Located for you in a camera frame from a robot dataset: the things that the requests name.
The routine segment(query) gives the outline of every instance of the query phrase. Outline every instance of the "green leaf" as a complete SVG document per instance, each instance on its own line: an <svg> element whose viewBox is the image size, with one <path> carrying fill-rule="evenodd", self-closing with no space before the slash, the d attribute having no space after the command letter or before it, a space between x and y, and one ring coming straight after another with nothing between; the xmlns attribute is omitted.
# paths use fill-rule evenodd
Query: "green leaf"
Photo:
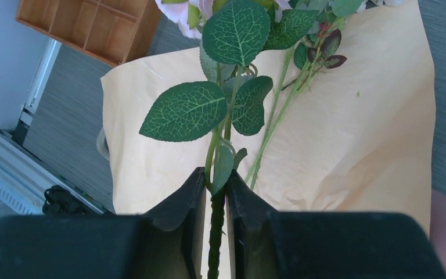
<svg viewBox="0 0 446 279"><path fill-rule="evenodd" d="M310 30L307 32L307 34L317 34L321 30L321 25L318 21L315 21L310 28Z"/></svg>
<svg viewBox="0 0 446 279"><path fill-rule="evenodd" d="M347 17L354 14L363 4L363 0L334 0L332 11L336 16Z"/></svg>
<svg viewBox="0 0 446 279"><path fill-rule="evenodd" d="M324 43L322 43L321 55L325 58L333 56L339 48L342 38L343 36L339 29L332 31L331 34L324 39Z"/></svg>
<svg viewBox="0 0 446 279"><path fill-rule="evenodd" d="M329 0L311 0L308 4L309 10L318 10L319 13L323 11L329 3Z"/></svg>
<svg viewBox="0 0 446 279"><path fill-rule="evenodd" d="M301 3L304 3L308 6L308 4L310 3L310 0L290 0L288 2L288 4L290 4L292 9L294 9L298 4L301 4Z"/></svg>
<svg viewBox="0 0 446 279"><path fill-rule="evenodd" d="M317 33L315 34L309 34L308 35L308 40L313 42L314 45L317 44L317 42L319 42L319 35Z"/></svg>
<svg viewBox="0 0 446 279"><path fill-rule="evenodd" d="M233 0L213 15L203 29L203 46L214 61L247 66L262 50L269 16L259 4Z"/></svg>
<svg viewBox="0 0 446 279"><path fill-rule="evenodd" d="M284 10L281 22L275 23L264 50L288 49L302 39L314 25L315 10Z"/></svg>
<svg viewBox="0 0 446 279"><path fill-rule="evenodd" d="M213 186L210 189L211 195L214 196L228 181L233 170L233 153L225 145L217 148L216 160L214 161L214 178Z"/></svg>
<svg viewBox="0 0 446 279"><path fill-rule="evenodd" d="M298 44L295 49L295 53L293 54L293 62L295 66L300 70L305 66L305 62L307 61L307 47L301 42Z"/></svg>
<svg viewBox="0 0 446 279"><path fill-rule="evenodd" d="M326 22L326 19L327 19L326 11L323 10L322 13L320 13L320 14L317 16L317 19L316 19L316 20L317 20L319 23L324 23L324 22Z"/></svg>
<svg viewBox="0 0 446 279"><path fill-rule="evenodd" d="M244 83L235 97L232 123L242 135L255 135L264 126L264 105L262 102L272 89L272 78L260 76Z"/></svg>
<svg viewBox="0 0 446 279"><path fill-rule="evenodd" d="M274 1L273 0L254 0L259 5L263 6L264 9L270 9L271 7L274 7Z"/></svg>
<svg viewBox="0 0 446 279"><path fill-rule="evenodd" d="M214 0L213 2L213 14L217 13L226 3L230 0Z"/></svg>
<svg viewBox="0 0 446 279"><path fill-rule="evenodd" d="M272 29L272 27L274 26L274 22L276 21L276 9L274 8L268 9L268 16L269 16L270 27Z"/></svg>
<svg viewBox="0 0 446 279"><path fill-rule="evenodd" d="M235 158L233 159L233 169L238 169L238 166L240 165L240 162L247 156L247 148L242 148L238 150L237 154L235 155Z"/></svg>
<svg viewBox="0 0 446 279"><path fill-rule="evenodd" d="M235 65L225 65L212 60L204 51L202 42L199 45L199 61L204 75L212 83L224 82L235 70Z"/></svg>
<svg viewBox="0 0 446 279"><path fill-rule="evenodd" d="M317 49L315 49L315 48L308 48L308 50L307 50L307 58L310 61L310 63L314 62L316 56L317 56Z"/></svg>
<svg viewBox="0 0 446 279"><path fill-rule="evenodd" d="M329 23L335 22L337 19L337 16L333 12L326 13L326 19Z"/></svg>
<svg viewBox="0 0 446 279"><path fill-rule="evenodd" d="M182 83L156 99L139 133L159 141L193 141L220 124L227 110L218 85L209 81Z"/></svg>
<svg viewBox="0 0 446 279"><path fill-rule="evenodd" d="M346 60L348 60L348 58L343 55L333 55L324 61L324 67L327 69L334 69L344 64Z"/></svg>
<svg viewBox="0 0 446 279"><path fill-rule="evenodd" d="M253 78L252 75L242 76L240 78L240 85L238 85L238 88L240 88L244 83L248 82L252 78ZM236 80L237 80L236 77L231 77L230 79L225 81L225 83L223 83L223 86L221 87L221 89L223 89L223 93L225 94L226 103L228 105L232 101L233 86L235 85Z"/></svg>

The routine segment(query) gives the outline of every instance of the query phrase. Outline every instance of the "artificial rose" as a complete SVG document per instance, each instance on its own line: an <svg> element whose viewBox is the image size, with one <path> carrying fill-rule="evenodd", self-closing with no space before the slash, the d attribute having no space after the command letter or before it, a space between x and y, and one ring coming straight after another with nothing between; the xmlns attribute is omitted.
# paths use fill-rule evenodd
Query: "artificial rose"
<svg viewBox="0 0 446 279"><path fill-rule="evenodd" d="M178 24L178 28L182 34L189 38L201 39L201 33L195 28L190 28L188 23L189 4L198 7L205 19L209 19L213 15L214 0L188 0L183 3L162 3L162 0L155 0L160 11L167 16L168 19ZM275 0L278 4L276 10L276 22L280 22L283 10L291 9L287 0Z"/></svg>

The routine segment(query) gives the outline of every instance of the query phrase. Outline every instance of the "crumpled paper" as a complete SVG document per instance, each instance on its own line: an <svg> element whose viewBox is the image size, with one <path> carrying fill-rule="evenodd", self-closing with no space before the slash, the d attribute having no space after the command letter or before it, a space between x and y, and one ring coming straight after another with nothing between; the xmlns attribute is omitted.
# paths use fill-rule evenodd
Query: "crumpled paper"
<svg viewBox="0 0 446 279"><path fill-rule="evenodd" d="M337 53L348 61L318 74L276 129L256 193L279 210L403 212L428 232L434 66L417 1L353 15ZM283 56L283 51L265 51L254 64L276 84ZM287 81L296 75L290 70ZM205 78L197 48L138 59L102 78L117 214L146 212L204 165L210 135L169 143L138 134L163 91L200 80ZM272 94L264 101L267 113L271 104ZM239 167L243 177L263 135L264 129L252 137L232 133L236 149L249 151ZM202 274L207 272L210 212L208 199ZM220 276L230 278L223 238Z"/></svg>

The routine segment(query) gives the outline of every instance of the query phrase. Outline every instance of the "wooden organizer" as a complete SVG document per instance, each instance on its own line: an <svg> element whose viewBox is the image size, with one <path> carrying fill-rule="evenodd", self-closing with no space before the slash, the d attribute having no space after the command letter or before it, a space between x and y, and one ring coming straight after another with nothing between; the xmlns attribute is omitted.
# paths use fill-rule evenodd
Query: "wooden organizer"
<svg viewBox="0 0 446 279"><path fill-rule="evenodd" d="M146 56L154 0L21 0L16 20L109 65Z"/></svg>

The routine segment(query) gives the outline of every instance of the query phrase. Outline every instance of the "gray carpet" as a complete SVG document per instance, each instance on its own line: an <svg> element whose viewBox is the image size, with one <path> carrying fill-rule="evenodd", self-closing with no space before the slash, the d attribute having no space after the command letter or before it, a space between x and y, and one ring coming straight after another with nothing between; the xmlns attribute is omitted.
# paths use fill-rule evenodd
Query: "gray carpet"
<svg viewBox="0 0 446 279"><path fill-rule="evenodd" d="M446 194L446 0L421 0L420 7L436 64L433 187ZM197 45L197 41L184 38L176 25L163 18L149 54ZM24 146L113 210L109 164L95 146L102 127L99 78L108 70L108 66L62 46Z"/></svg>
<svg viewBox="0 0 446 279"><path fill-rule="evenodd" d="M149 55L198 45L198 41L183 37L176 25L163 18ZM110 69L102 62L61 46L23 146L113 211L110 166L95 144L102 128L100 77Z"/></svg>

